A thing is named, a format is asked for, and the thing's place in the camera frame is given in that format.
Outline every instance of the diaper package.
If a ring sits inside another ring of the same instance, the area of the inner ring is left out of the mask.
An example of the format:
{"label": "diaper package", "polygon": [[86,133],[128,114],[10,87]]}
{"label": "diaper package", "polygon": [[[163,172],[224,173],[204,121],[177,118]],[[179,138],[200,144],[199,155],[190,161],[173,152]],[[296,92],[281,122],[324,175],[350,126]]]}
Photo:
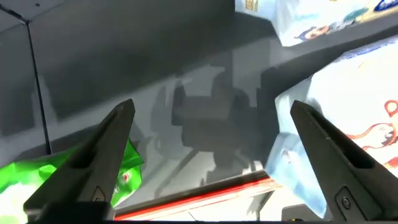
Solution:
{"label": "diaper package", "polygon": [[300,100],[313,106],[398,177],[395,56],[398,36],[349,51],[275,99],[280,134],[266,172],[320,217],[326,201],[290,115],[292,103]]}
{"label": "diaper package", "polygon": [[235,0],[235,10],[270,20],[288,47],[398,12],[398,0]]}

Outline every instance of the product label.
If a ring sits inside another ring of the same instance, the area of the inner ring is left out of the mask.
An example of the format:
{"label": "product label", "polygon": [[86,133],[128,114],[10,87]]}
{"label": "product label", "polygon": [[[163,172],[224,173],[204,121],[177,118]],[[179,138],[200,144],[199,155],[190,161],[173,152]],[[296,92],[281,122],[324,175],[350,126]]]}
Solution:
{"label": "product label", "polygon": [[384,11],[390,9],[392,7],[398,6],[398,0],[382,0],[380,3],[374,8],[375,11]]}
{"label": "product label", "polygon": [[244,8],[247,10],[257,12],[258,6],[259,6],[258,0],[246,0]]}

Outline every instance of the gray surface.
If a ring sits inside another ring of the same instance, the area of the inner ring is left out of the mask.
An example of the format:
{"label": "gray surface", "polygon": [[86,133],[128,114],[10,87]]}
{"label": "gray surface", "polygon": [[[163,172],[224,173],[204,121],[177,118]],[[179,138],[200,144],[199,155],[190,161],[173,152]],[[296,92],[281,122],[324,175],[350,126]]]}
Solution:
{"label": "gray surface", "polygon": [[131,139],[146,164],[123,207],[262,169],[278,133],[275,97],[397,29],[335,45],[391,25],[282,48],[268,22],[234,14],[233,1],[96,0],[68,1],[30,30],[54,151],[134,100]]}
{"label": "gray surface", "polygon": [[16,18],[10,16],[9,14],[6,14],[3,11],[0,11],[0,32],[3,32],[6,29],[16,26],[20,23],[21,22]]}
{"label": "gray surface", "polygon": [[0,166],[3,166],[15,159],[45,155],[45,138],[26,26],[2,11],[0,26],[3,28],[0,31]]}
{"label": "gray surface", "polygon": [[27,20],[51,10],[51,8],[58,6],[62,2],[64,0],[0,0],[1,5],[18,13]]}

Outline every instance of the packaging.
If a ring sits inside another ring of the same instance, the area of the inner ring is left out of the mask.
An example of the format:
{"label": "packaging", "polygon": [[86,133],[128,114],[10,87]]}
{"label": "packaging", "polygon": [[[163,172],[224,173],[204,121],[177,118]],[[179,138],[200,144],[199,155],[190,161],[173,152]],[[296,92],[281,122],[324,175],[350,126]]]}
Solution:
{"label": "packaging", "polygon": [[[23,204],[74,150],[69,149],[40,159],[13,162],[0,168],[0,223],[26,223],[27,216]],[[111,200],[113,207],[134,193],[141,185],[140,165],[143,163],[128,141]]]}
{"label": "packaging", "polygon": [[398,177],[396,56],[398,36],[349,51],[275,99],[280,134],[266,172],[320,217],[326,200],[290,115],[292,103],[313,106]]}
{"label": "packaging", "polygon": [[283,46],[398,12],[398,0],[235,0],[237,12],[268,19]]}

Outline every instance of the printed logo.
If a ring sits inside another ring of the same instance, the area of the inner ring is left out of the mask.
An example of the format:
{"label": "printed logo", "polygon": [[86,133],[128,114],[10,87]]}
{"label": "printed logo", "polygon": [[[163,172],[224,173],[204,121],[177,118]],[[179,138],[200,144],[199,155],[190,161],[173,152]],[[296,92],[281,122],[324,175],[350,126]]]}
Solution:
{"label": "printed logo", "polygon": [[113,195],[119,193],[119,187],[115,186],[115,188],[113,189]]}
{"label": "printed logo", "polygon": [[245,0],[244,8],[247,10],[251,10],[257,12],[257,8],[259,6],[258,0]]}
{"label": "printed logo", "polygon": [[392,7],[398,6],[398,0],[381,0],[374,8],[375,11],[384,11]]}
{"label": "printed logo", "polygon": [[125,172],[124,174],[122,174],[120,176],[120,183],[125,184],[125,183],[127,183],[127,181],[129,181],[130,178],[131,178],[131,174],[129,172]]}

